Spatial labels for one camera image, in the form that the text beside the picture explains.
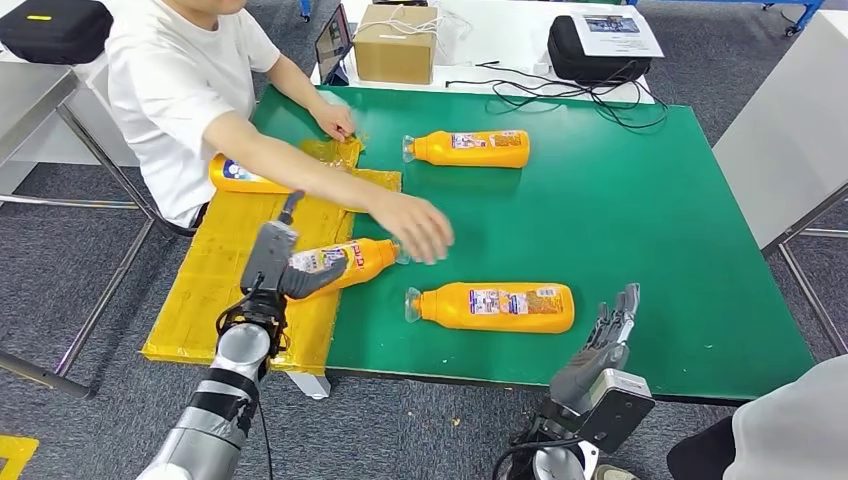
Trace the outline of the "person's right hand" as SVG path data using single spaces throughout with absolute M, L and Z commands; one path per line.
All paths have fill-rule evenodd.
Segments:
M 454 244 L 450 221 L 425 199 L 383 191 L 368 201 L 366 210 L 419 263 L 445 260 Z

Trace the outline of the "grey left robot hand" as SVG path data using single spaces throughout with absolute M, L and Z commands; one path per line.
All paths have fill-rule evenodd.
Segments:
M 291 257 L 298 233 L 292 228 L 293 212 L 297 203 L 304 197 L 303 191 L 294 191 L 289 194 L 283 204 L 283 209 L 278 216 L 281 247 L 276 264 L 280 267 L 280 273 L 275 281 L 276 292 L 291 299 L 304 299 L 318 290 L 327 287 L 330 283 L 340 278 L 347 268 L 347 254 L 342 252 L 336 258 L 327 260 L 323 266 L 314 271 L 303 270 L 294 265 Z

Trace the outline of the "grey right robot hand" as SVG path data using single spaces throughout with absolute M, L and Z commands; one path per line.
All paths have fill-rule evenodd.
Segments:
M 629 356 L 628 339 L 635 326 L 641 297 L 639 283 L 629 283 L 616 295 L 612 310 L 599 304 L 598 315 L 582 348 L 551 379 L 549 397 L 576 412 L 605 369 L 621 369 Z

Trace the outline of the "person's left hand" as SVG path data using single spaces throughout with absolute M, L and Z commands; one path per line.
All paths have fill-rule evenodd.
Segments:
M 318 126 L 334 140 L 346 142 L 355 134 L 355 124 L 347 106 L 322 101 L 310 107 L 309 113 Z

